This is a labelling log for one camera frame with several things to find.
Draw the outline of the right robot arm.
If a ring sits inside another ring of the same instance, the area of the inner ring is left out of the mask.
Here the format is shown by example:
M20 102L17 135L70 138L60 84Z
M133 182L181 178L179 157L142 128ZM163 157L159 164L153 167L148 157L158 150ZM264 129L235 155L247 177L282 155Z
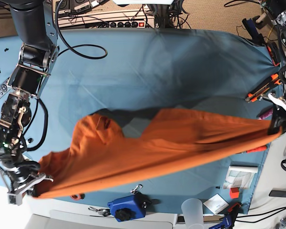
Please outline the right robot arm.
M0 85L6 101L0 117L0 176L8 192L8 202L21 205L23 196L51 177L40 173L40 164L28 161L24 132L32 122L30 99L42 104L41 93L59 54L58 33L53 9L44 0L8 0L18 36L22 40L19 61Z

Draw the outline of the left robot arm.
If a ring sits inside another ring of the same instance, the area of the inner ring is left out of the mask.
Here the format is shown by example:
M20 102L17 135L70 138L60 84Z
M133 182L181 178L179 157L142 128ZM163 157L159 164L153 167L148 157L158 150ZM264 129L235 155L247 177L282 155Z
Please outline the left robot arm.
M264 0L261 2L261 7L277 30L278 50L283 58L278 78L286 86L286 55L284 53L284 48L286 48L286 0ZM273 114L268 133L275 134L279 130L286 132L286 91L281 97L277 97L274 92L269 92L264 99L273 103Z

